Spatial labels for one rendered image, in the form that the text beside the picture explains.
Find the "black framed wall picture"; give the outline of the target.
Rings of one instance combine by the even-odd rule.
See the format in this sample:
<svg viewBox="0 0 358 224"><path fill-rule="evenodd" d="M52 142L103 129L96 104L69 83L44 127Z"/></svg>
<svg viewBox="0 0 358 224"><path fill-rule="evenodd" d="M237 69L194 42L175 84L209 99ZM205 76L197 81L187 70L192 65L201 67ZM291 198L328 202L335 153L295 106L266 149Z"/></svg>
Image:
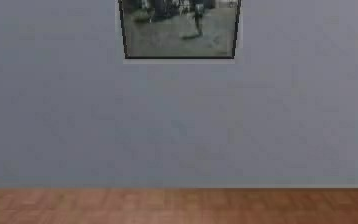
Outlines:
<svg viewBox="0 0 358 224"><path fill-rule="evenodd" d="M242 0L117 0L127 59L232 59Z"/></svg>

